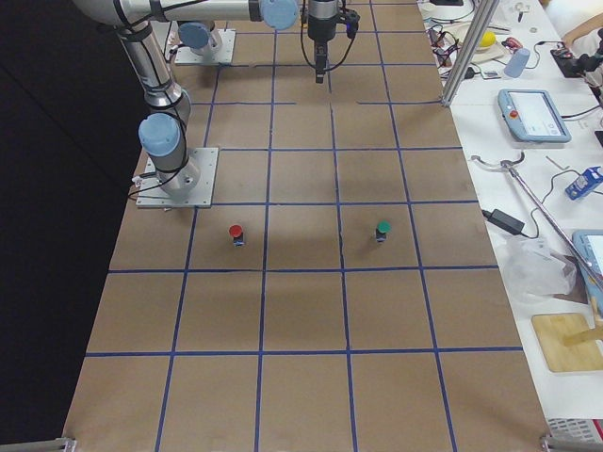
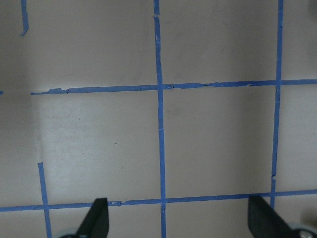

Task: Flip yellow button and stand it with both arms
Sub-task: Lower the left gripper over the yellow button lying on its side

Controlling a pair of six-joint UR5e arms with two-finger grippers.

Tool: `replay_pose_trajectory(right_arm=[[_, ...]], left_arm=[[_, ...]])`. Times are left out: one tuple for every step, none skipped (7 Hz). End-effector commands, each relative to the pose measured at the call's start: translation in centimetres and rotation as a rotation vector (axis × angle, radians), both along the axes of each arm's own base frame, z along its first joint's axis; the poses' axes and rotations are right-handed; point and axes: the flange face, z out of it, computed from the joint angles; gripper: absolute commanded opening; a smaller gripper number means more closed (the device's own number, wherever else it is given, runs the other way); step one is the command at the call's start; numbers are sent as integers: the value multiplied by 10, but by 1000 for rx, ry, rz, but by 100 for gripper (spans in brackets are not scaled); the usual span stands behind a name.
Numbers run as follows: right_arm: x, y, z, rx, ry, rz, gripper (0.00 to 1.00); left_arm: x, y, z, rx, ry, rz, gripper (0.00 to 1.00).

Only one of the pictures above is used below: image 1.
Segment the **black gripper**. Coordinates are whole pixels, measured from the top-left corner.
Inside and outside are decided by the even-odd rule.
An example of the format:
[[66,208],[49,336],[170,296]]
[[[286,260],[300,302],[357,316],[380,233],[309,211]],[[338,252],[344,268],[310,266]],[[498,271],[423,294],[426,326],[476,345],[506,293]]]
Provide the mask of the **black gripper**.
[[308,2],[308,36],[314,43],[315,81],[324,82],[328,63],[328,41],[334,38],[337,25],[336,0]]

